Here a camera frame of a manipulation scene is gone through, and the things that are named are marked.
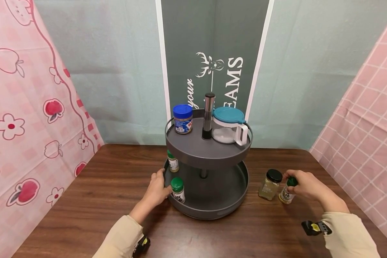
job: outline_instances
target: pink curtain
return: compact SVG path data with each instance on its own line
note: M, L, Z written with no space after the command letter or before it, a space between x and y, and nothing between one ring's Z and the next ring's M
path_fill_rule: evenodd
M311 153L387 236L387 28Z
M0 257L103 144L32 0L0 0Z

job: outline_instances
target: teal lid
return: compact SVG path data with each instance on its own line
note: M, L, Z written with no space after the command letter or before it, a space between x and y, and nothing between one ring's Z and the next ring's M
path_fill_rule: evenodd
M172 187L172 191L175 193L179 193L183 190L183 181L180 179L180 177L175 177L172 179L172 181L170 181L170 185Z
M214 118L224 123L245 123L245 116L242 111L229 106L221 106L214 110Z

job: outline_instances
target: deer head logo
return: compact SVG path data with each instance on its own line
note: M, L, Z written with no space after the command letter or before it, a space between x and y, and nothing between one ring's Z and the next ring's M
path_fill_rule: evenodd
M220 71L224 68L224 61L222 59L213 61L212 57L209 56L208 59L206 59L206 56L202 52L198 52L196 54L197 56L200 56L203 59L203 62L207 66L202 67L202 72L200 74L197 74L196 77L201 78L205 75L205 73L210 74L213 72L213 70Z

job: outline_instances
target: beige sleeve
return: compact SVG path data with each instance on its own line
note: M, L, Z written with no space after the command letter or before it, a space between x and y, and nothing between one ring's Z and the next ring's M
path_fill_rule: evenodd
M380 258L375 242L357 215L325 212L322 221L332 230L324 238L333 258Z
M121 217L110 229L93 258L132 258L142 238L142 226L129 215Z

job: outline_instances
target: gray turntable organizer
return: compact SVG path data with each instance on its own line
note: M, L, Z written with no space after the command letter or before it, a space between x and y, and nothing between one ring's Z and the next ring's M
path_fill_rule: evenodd
M200 220L215 220L233 212L240 206L248 189L248 169L243 160L251 147L251 128L247 143L221 144L201 137L204 109L193 110L192 131L182 135L174 125L166 130L166 146L179 161L179 171L172 173L165 163L165 185L174 177L183 180L185 203L169 196L172 205L180 212Z

